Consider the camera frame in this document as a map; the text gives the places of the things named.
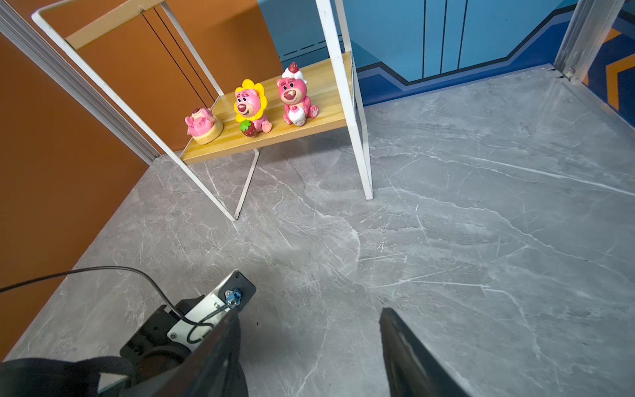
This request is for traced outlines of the pink strawberry bear toy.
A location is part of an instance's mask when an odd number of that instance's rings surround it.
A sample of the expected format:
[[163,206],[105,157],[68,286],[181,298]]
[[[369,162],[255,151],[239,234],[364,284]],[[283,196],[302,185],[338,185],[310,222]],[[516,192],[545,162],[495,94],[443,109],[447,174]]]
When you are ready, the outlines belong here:
[[312,104],[308,96],[307,80],[299,66],[290,64],[276,81],[279,99],[284,104],[284,121],[302,127],[307,120],[319,115],[319,107]]

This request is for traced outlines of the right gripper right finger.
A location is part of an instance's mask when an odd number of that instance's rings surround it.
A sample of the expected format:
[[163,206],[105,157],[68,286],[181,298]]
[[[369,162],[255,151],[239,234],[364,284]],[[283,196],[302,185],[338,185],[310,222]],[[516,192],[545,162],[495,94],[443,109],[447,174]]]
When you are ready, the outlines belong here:
[[469,396],[392,308],[382,309],[380,334],[392,397]]

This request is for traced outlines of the yellow wooden two-tier shelf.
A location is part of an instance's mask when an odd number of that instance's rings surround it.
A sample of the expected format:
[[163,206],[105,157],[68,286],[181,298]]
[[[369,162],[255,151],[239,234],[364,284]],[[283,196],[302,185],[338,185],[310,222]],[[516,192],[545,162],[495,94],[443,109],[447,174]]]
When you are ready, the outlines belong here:
[[346,127],[349,132],[365,198],[368,200],[374,198],[368,127],[357,77],[357,68],[352,54],[352,44],[347,27],[345,8],[341,1],[319,1],[317,3],[317,11],[322,25],[322,32],[326,40],[329,59],[310,65],[308,67],[308,73],[309,78],[317,82],[317,99],[324,114],[321,119],[316,122],[310,122],[302,127],[287,126],[281,120],[283,104],[279,98],[273,98],[270,102],[271,110],[275,117],[273,132],[262,133],[255,138],[244,137],[238,132],[238,122],[230,116],[231,96],[225,94],[220,87],[216,85],[215,89],[219,96],[214,102],[212,110],[221,117],[224,124],[223,132],[218,140],[213,143],[198,145],[194,142],[189,142],[181,154],[176,154],[172,151],[77,52],[81,47],[99,39],[101,36],[106,35],[123,24],[132,21],[132,19],[141,16],[143,13],[155,7],[161,7],[209,81],[215,81],[167,2],[127,1],[66,38],[62,37],[44,18],[45,13],[63,7],[64,5],[65,3],[60,1],[44,8],[39,8],[33,13],[31,19],[94,84],[97,84],[97,86],[107,94],[109,99],[112,99],[112,101],[117,104],[117,107],[125,112],[127,117],[130,117],[130,119],[135,122],[137,127],[140,127],[140,129],[145,132],[147,137],[150,137],[150,139],[190,177],[190,180],[192,180],[231,221],[235,222],[238,220],[244,202],[240,200],[235,212],[229,212],[225,204],[193,173],[190,168],[191,165],[246,152],[248,150],[253,151],[254,156],[258,157],[263,147],[328,132],[342,127]]

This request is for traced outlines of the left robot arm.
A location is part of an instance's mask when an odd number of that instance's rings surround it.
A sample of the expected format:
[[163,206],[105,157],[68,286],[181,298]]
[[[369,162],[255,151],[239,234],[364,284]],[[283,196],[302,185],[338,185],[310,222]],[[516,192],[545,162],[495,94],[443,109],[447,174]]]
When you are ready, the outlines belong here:
[[24,358],[1,365],[3,396],[246,396],[239,314],[256,286],[235,270],[209,294],[164,304],[117,357]]

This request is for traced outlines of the pink yellow flower toy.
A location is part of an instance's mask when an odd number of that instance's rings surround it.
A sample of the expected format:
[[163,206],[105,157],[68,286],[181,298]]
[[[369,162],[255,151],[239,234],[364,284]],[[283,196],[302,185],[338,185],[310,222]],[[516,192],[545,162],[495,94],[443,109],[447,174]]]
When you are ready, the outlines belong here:
[[235,90],[233,107],[236,113],[236,122],[246,137],[255,137],[260,132],[271,132],[273,125],[265,115],[268,99],[262,84],[245,79],[241,87]]

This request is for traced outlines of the pink bear toy yellow base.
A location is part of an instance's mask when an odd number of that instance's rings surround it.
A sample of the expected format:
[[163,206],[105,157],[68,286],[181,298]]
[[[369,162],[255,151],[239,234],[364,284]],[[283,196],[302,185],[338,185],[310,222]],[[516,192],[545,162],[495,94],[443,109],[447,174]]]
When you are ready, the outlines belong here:
[[211,109],[196,109],[185,118],[187,134],[193,137],[198,145],[207,145],[216,140],[223,132],[224,124],[217,119]]

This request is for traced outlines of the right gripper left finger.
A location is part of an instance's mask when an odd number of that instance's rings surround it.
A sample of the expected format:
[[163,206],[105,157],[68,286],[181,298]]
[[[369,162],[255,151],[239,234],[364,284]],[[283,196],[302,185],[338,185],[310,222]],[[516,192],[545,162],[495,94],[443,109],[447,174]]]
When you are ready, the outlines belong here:
[[171,342],[169,327],[176,316],[157,309],[120,349],[135,369],[135,378],[120,396],[240,396],[241,329],[230,311],[191,351]]

